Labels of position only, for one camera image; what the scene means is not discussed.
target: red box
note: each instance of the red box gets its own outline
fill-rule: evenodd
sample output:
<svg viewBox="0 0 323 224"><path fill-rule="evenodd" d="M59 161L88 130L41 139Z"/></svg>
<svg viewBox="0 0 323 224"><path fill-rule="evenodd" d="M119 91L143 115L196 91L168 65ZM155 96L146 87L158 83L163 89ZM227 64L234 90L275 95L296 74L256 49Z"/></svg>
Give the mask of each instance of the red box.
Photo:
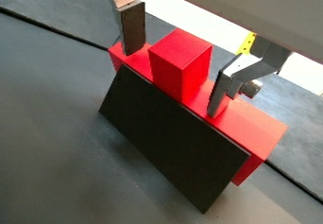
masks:
<svg viewBox="0 0 323 224"><path fill-rule="evenodd" d="M187 101L208 78L212 44L176 29L148 51L154 84Z"/></svg>
<svg viewBox="0 0 323 224"><path fill-rule="evenodd" d="M116 68L124 63L152 82L150 48L152 48L152 46L147 44L135 54L126 56L122 43L116 43L108 48L108 53ZM272 149L278 145L288 126L262 112L239 97L235 100L230 99L231 102L226 110L216 118L211 118L207 115L207 105L214 85L215 82L207 79L198 88L194 97L182 102L182 105L190 109L200 119L211 124L214 128L235 142L235 144L250 152L251 157L246 161L232 180L236 185L240 185L264 162Z"/></svg>

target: black board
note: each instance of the black board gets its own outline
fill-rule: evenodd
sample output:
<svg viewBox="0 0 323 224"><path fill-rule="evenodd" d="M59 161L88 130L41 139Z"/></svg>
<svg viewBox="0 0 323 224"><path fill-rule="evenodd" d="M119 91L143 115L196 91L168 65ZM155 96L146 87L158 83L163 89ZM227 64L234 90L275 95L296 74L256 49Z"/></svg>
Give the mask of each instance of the black board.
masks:
<svg viewBox="0 0 323 224"><path fill-rule="evenodd" d="M100 112L206 213L248 153L126 66Z"/></svg>

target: black mat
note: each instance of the black mat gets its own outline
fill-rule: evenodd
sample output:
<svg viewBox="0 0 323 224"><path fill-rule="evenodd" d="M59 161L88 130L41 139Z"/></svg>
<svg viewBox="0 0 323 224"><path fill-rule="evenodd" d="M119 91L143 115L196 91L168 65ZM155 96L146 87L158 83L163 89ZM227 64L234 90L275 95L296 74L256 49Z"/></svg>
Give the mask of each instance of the black mat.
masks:
<svg viewBox="0 0 323 224"><path fill-rule="evenodd" d="M202 215L98 113L106 52L1 14L0 25L1 224L319 223L320 206L264 165Z"/></svg>
<svg viewBox="0 0 323 224"><path fill-rule="evenodd" d="M102 46L111 46L119 35L108 0L0 0L0 6ZM172 29L174 26L148 15L150 43ZM215 50L212 79L232 57L224 50ZM276 76L262 81L266 86L252 104L290 127L268 160L323 201L323 100Z"/></svg>

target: yellow part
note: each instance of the yellow part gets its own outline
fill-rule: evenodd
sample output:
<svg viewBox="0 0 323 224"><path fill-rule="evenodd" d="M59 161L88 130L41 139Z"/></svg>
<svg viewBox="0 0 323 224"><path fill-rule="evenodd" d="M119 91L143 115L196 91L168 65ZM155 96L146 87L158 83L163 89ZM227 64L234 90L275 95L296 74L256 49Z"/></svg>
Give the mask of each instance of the yellow part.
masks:
<svg viewBox="0 0 323 224"><path fill-rule="evenodd" d="M248 35L247 35L242 45L240 45L240 48L239 48L239 50L236 52L236 55L239 55L239 54L248 55L250 54L250 48L251 48L251 46L252 46L252 44L255 42L255 39L256 39L256 33L251 31L248 33Z"/></svg>

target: red cube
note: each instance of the red cube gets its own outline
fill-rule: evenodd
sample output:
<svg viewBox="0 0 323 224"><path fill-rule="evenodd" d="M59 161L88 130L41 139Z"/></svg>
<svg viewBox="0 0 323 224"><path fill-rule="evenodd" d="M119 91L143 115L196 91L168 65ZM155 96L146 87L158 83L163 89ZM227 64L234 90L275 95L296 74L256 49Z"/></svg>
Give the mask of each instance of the red cube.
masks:
<svg viewBox="0 0 323 224"><path fill-rule="evenodd" d="M208 77L212 44L176 29L148 51L154 84L179 102L190 100Z"/></svg>

